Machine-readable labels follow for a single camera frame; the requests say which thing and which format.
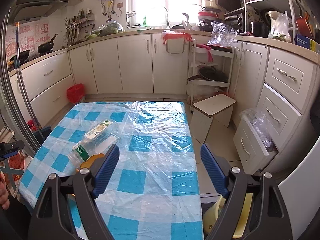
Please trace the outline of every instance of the countertop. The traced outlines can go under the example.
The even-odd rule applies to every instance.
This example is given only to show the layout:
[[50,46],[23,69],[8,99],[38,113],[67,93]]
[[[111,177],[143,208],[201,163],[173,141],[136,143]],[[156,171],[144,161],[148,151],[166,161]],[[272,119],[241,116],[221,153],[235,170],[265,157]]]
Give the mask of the countertop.
[[[124,36],[131,36],[131,35],[137,35],[137,34],[153,34],[153,33],[162,33],[164,30],[162,29],[150,29],[150,30],[139,30],[139,31],[127,31],[127,32],[123,32],[123,33],[116,33],[116,34],[111,34],[111,35],[107,35],[107,36],[103,36],[103,37],[98,37],[92,40],[88,40],[88,41],[84,41],[82,43],[73,45],[69,48],[66,49],[61,49],[61,50],[57,50],[54,51],[52,53],[49,53],[47,55],[41,56],[39,58],[36,58],[34,60],[29,61],[28,63],[25,63],[21,66],[21,69],[24,69],[40,60],[43,60],[45,58],[63,53],[63,52],[67,52],[68,50],[71,49],[76,49],[78,47],[93,43],[93,42],[97,42],[97,41],[104,41],[107,39],[113,39],[113,38],[117,38],[117,37],[124,37]],[[201,32],[201,31],[188,31],[188,30],[173,30],[173,31],[177,31],[177,32],[183,32],[183,33],[189,33],[191,35],[202,35],[202,36],[211,36],[211,33],[209,32]],[[273,40],[273,39],[267,39],[267,38],[260,38],[260,37],[252,37],[252,36],[236,36],[235,40],[238,41],[247,41],[247,42],[254,42],[254,43],[259,43],[259,44],[263,44],[263,45],[267,45],[267,46],[271,46],[271,47],[275,47],[278,49],[283,49],[286,50],[288,52],[297,54],[301,57],[304,57],[316,64],[320,65],[320,55],[310,49],[306,49],[304,47],[292,44],[292,43],[288,43],[288,42],[284,42],[284,41],[278,41],[278,40]],[[16,73],[16,70],[12,70],[10,71],[9,75],[10,77],[13,76]]]

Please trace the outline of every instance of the bottle label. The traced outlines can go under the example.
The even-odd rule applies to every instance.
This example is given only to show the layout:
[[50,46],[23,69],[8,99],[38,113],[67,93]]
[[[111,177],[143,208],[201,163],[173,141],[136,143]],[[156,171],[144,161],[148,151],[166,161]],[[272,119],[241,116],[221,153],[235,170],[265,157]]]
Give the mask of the bottle label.
[[95,137],[98,136],[99,133],[101,133],[105,128],[107,128],[109,125],[111,124],[111,122],[109,120],[104,120],[101,123],[99,123],[99,125],[97,125],[96,127],[94,127],[92,130],[90,130],[89,132],[86,133],[86,137],[88,139],[94,139]]
[[89,159],[89,154],[87,153],[87,151],[81,146],[81,145],[78,145],[76,148],[75,148],[75,151],[77,153],[79,153],[79,155],[81,156],[81,158],[86,161],[87,159]]

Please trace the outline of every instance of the human hand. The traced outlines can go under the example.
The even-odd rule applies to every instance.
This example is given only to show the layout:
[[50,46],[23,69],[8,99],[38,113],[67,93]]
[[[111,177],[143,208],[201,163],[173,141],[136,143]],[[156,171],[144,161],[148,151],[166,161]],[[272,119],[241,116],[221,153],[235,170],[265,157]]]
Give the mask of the human hand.
[[7,191],[5,177],[4,177],[4,174],[0,171],[0,205],[5,210],[9,208],[9,204],[10,204],[8,196],[9,196],[9,193]]

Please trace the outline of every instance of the water bottle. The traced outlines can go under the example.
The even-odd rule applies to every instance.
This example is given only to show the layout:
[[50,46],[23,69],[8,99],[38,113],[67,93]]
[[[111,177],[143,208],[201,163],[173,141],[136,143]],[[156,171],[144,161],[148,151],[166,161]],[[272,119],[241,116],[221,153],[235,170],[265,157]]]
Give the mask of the water bottle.
[[105,119],[82,136],[81,141],[74,145],[72,152],[68,154],[74,166],[79,167],[92,155],[106,154],[110,146],[119,139],[112,133],[112,127],[113,122]]

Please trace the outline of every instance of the stool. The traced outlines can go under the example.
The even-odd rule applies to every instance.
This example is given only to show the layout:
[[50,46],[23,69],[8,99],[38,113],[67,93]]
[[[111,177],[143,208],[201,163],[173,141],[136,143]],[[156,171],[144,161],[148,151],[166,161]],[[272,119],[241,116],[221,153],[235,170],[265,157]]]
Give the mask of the stool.
[[228,127],[235,102],[232,98],[219,94],[194,103],[195,110],[190,124],[191,135],[203,144],[208,136],[213,118]]

